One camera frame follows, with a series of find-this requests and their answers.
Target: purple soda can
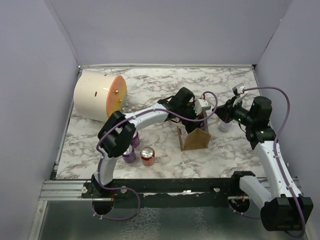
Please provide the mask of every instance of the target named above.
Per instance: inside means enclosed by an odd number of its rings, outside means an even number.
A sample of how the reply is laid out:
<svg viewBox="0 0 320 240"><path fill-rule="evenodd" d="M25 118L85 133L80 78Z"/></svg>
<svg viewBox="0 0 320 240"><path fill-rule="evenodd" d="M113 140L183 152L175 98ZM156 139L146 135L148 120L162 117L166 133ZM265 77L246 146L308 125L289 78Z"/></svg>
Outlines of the purple soda can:
<svg viewBox="0 0 320 240"><path fill-rule="evenodd" d="M129 148L122 154L123 160L127 164L131 164L136 160L135 149L130 145Z"/></svg>
<svg viewBox="0 0 320 240"><path fill-rule="evenodd" d="M139 144L140 144L139 133L136 131L133 134L133 137L132 137L132 140L131 140L131 145L132 145L132 147L136 148L136 147L139 146Z"/></svg>

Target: silver can lid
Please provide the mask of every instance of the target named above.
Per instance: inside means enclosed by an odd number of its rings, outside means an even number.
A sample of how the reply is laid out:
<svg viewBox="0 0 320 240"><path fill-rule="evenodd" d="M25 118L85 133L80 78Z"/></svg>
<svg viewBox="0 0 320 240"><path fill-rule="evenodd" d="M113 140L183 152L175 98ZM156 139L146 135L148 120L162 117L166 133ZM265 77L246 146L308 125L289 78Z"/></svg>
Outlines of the silver can lid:
<svg viewBox="0 0 320 240"><path fill-rule="evenodd" d="M151 158L154 155L154 149L152 147L146 146L141 150L141 157L146 159Z"/></svg>
<svg viewBox="0 0 320 240"><path fill-rule="evenodd" d="M132 146L130 145L122 155L129 155L131 152L132 152Z"/></svg>

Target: gray floor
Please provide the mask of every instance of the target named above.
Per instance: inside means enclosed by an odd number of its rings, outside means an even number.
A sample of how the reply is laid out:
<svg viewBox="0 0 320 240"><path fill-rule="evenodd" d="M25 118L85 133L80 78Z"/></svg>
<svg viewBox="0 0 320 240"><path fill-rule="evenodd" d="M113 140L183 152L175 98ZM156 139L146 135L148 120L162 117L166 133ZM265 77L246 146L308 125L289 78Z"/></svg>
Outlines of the gray floor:
<svg viewBox="0 0 320 240"><path fill-rule="evenodd" d="M115 209L127 216L132 209ZM248 211L259 214L256 206ZM143 208L128 221L93 217L91 202L48 202L41 240L289 240L283 232L268 232L260 220L234 214L229 208Z"/></svg>

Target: soda can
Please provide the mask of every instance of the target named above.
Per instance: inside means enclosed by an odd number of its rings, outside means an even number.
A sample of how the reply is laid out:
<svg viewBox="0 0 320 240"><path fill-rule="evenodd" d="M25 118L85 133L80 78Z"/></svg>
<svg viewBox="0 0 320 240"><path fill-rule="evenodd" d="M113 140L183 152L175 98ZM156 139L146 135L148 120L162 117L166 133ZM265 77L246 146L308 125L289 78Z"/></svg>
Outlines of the soda can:
<svg viewBox="0 0 320 240"><path fill-rule="evenodd" d="M140 155L143 165L152 166L155 163L155 150L152 147L142 148Z"/></svg>
<svg viewBox="0 0 320 240"><path fill-rule="evenodd" d="M131 145L132 145L132 147L136 148L136 147L139 146L139 144L140 144L139 133L136 131L133 134L133 137L132 137L132 140L131 140Z"/></svg>
<svg viewBox="0 0 320 240"><path fill-rule="evenodd" d="M127 164L131 164L136 160L135 149L130 145L129 148L122 154L123 160Z"/></svg>

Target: table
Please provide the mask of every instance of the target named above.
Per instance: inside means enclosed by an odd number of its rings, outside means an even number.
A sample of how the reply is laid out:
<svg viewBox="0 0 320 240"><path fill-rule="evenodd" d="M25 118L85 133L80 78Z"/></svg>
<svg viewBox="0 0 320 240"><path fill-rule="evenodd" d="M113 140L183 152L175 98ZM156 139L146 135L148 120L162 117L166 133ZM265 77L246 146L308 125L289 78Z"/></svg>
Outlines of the table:
<svg viewBox="0 0 320 240"><path fill-rule="evenodd" d="M174 95L186 87L200 96L213 91L222 105L234 96L231 89L244 83L247 88L256 87L254 71L248 67L212 68L96 68L106 74L122 75L127 84L125 112L134 112L152 106L159 99ZM250 108L259 91L254 90L243 101ZM56 179L89 179L97 169L100 154L96 151L97 134L103 122L81 117L73 108ZM144 166L137 157L127 164L119 157L114 169L115 179L174 179L174 178L228 178L234 171L252 171L257 177L265 177L259 159L252 151L245 133L235 122L229 132L223 133L218 124L211 125L212 135L208 148L181 151L176 126L170 122L158 123L139 131L140 149L154 148L156 163Z"/></svg>

